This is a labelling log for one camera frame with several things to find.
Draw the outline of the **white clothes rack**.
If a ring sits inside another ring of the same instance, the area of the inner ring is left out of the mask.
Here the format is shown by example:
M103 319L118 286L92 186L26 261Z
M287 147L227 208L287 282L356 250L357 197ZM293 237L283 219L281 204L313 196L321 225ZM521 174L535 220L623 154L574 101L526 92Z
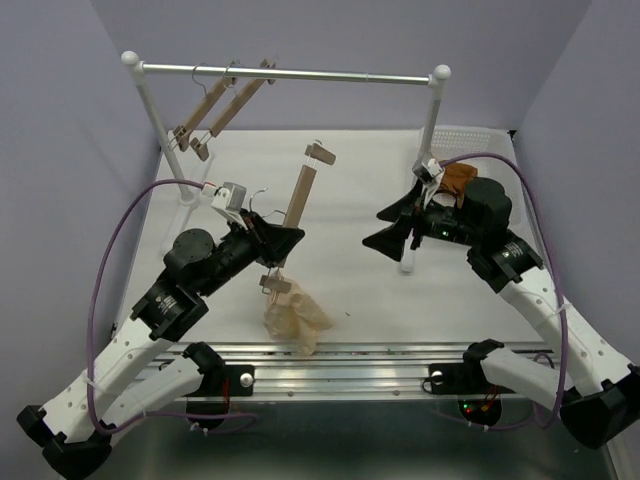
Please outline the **white clothes rack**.
M143 106L146 110L148 119L155 131L158 143L161 148L161 152L167 161L173 177L180 181L187 180L188 177L184 175L177 159L177 153L180 150L176 146L174 140L173 130L175 128L170 130L165 127L165 124L162 121L160 113L158 111L156 102L150 91L147 76L149 74L184 74L191 77L192 70L196 65L149 63L141 60L139 55L134 51L123 52L121 54L121 63L129 71L134 86L138 91ZM439 65L435 67L432 73L427 76L374 74L368 72L357 73L340 71L278 69L275 64L269 60L264 61L263 64L256 68L241 66L236 62L231 62L225 67L208 66L204 64L197 65L199 65L199 67L196 70L195 78L200 75L216 77L218 80L221 77L235 77L237 81L239 79L246 79L248 82L253 79L273 78L276 81L303 80L426 86L432 90L432 98L423 129L417 160L424 157L433 157L433 155L431 154L431 140L436 127L442 99L444 97L444 91L452 75L452 71L447 65ZM193 132L190 135L190 141L199 140L201 137L192 137ZM209 172L210 166L212 164L211 153L207 160L201 162L203 162L204 165L194 170L195 178L197 180L203 180L206 177L206 174Z

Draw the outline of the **aluminium mounting rail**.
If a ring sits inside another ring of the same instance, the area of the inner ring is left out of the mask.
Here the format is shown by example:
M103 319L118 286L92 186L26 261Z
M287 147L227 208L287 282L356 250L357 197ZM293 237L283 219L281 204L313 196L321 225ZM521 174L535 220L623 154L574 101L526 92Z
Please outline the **aluminium mounting rail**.
M256 402L416 399L431 396L493 397L517 394L551 406L559 375L574 395L588 396L624 377L601 338L576 342L565 367L540 363L542 352L485 341L456 345L323 344L310 357L288 345L178 342L165 351L133 348L122 360L80 377L94 398L150 408L181 397L224 395Z

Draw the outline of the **brown orange underwear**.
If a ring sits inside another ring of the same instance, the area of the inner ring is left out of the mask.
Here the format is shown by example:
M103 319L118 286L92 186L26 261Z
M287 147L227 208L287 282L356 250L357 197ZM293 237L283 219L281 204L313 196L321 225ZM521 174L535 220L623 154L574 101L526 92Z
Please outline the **brown orange underwear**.
M457 162L446 165L444 166L444 175L437 193L450 195L456 199L462 198L466 186L477 175L477 168L466 163Z

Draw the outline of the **middle wooden clip hanger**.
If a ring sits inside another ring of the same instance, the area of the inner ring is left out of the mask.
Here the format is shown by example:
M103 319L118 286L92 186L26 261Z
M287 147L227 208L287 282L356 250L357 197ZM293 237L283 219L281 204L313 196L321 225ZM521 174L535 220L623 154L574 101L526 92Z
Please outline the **middle wooden clip hanger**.
M239 92L235 93L230 103L215 117L208 128L208 132L199 140L190 141L191 148L201 161L207 160L210 156L208 142L219 136L263 84L273 85L275 82L276 80L273 78L250 80Z

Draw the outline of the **beige underwear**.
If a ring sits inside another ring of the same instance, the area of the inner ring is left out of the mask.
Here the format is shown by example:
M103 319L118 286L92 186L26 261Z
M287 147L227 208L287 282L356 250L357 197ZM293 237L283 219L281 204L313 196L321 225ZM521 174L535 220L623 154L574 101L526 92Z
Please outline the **beige underwear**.
M269 294L263 325L271 340L294 343L298 356L309 357L319 336L334 322L296 281L286 277L281 281L290 286L289 291Z

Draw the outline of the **white plastic basket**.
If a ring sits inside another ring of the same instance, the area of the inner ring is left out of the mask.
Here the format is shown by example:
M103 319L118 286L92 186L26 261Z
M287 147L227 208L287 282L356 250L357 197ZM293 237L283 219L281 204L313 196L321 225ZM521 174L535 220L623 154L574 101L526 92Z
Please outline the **white plastic basket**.
M431 140L431 151L438 160L489 152L502 155L517 164L512 138L507 130L437 125Z

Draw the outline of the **leftmost wooden clip hanger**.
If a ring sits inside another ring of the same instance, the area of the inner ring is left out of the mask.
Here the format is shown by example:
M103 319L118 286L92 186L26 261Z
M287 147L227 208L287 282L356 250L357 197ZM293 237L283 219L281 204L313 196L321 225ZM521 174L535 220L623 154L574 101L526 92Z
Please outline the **leftmost wooden clip hanger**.
M203 88L204 95L187 119L173 130L176 146L182 152L186 151L189 146L191 133L208 115L221 96L229 88L234 87L237 82L235 77L221 77L214 85L206 87L195 79L195 73L198 67L199 65L196 65L192 70L191 79Z

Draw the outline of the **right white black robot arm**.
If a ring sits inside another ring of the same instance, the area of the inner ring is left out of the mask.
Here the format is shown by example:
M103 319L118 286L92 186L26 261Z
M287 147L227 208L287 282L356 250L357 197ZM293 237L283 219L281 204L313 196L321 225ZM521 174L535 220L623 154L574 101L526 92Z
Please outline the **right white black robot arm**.
M639 419L639 368L600 336L556 294L552 275L535 250L509 228L512 202L489 178L471 180L460 204L421 203L415 185L377 217L387 227L364 238L364 246L399 262L404 245L425 237L467 246L472 271L533 327L559 364L545 367L502 342L471 344L460 362L430 368L431 391L480 394L490 388L527 397L556 410L569 433L597 449Z

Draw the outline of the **wooden clip hanger with underwear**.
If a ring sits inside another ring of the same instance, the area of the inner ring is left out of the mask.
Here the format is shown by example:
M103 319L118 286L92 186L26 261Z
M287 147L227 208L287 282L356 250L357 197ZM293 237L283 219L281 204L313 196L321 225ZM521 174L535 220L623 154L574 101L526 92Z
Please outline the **wooden clip hanger with underwear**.
M320 162L332 166L336 162L336 155L328 150L319 139L315 139L306 146L304 155L305 162L300 168L287 209L283 212L283 227L299 227L316 178L316 164ZM262 292L269 295L270 303L278 306L286 306L293 294L293 282L282 273L286 260L287 258L284 258L277 267L270 269L266 275L260 278L259 282Z

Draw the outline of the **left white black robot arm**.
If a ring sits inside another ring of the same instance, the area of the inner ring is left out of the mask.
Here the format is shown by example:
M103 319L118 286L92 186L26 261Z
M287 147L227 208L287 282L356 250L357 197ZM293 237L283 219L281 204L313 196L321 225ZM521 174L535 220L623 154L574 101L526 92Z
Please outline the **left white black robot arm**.
M152 377L135 378L205 316L206 297L254 262L277 266L305 236L247 210L240 218L219 242L200 228L180 233L163 258L164 270L105 349L56 397L19 413L22 430L63 478L87 478L134 424L183 395L221 386L224 362L204 342L189 345Z

